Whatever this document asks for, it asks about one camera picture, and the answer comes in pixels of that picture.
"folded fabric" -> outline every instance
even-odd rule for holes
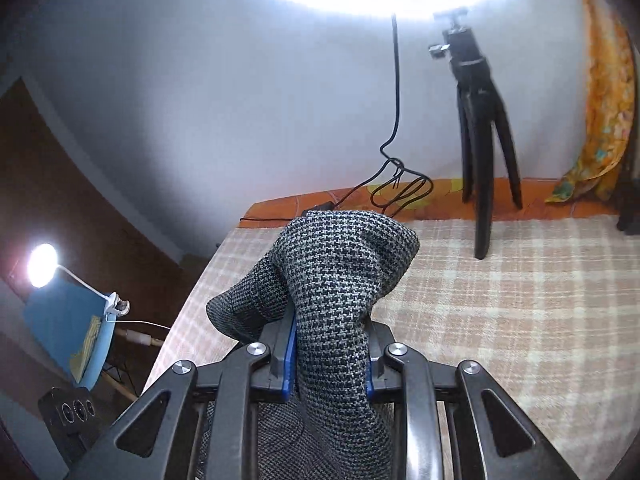
[[[95,340],[98,337],[98,332],[100,332],[101,324],[102,320],[98,316],[91,316],[89,329],[86,331],[84,341],[82,342],[82,348],[78,350],[78,353],[71,354],[69,358],[69,369],[76,383],[79,383],[82,375],[84,375],[86,365],[94,351]]]
[[[296,309],[296,387],[287,404],[260,406],[260,478],[389,478],[390,413],[367,399],[362,321],[418,248],[415,233],[387,216],[311,211],[284,228],[245,278],[209,301],[213,325],[243,343],[280,319],[289,298]],[[214,410],[212,403],[209,423]]]

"silver screw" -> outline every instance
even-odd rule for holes
[[[406,354],[406,345],[402,343],[391,343],[388,348],[391,355],[401,356]]]
[[[251,355],[262,355],[267,351],[267,347],[263,343],[251,343],[247,345],[246,351]]]
[[[191,361],[176,361],[172,366],[171,370],[173,370],[178,375],[184,375],[191,372],[193,368],[193,363]]]
[[[476,363],[475,361],[471,361],[471,360],[462,361],[462,371],[465,374],[475,375],[481,369],[482,369],[482,367],[478,363]]]

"yellow floral curtain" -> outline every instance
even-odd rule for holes
[[[591,189],[601,200],[608,200],[634,119],[634,61],[626,30],[603,0],[583,3],[590,58],[586,140],[578,160],[547,202],[566,202]]]

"tripod knob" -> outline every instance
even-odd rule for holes
[[[435,44],[429,47],[429,54],[433,59],[442,59],[446,56],[447,51],[449,50],[449,45]]]

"beige plaid blanket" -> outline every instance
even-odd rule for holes
[[[604,480],[640,430],[640,237],[613,217],[496,222],[487,259],[474,223],[408,224],[411,267],[372,317],[428,359],[478,360],[582,480]],[[235,229],[180,312],[146,387],[174,361],[220,360],[235,341],[205,305],[238,282],[281,229]]]

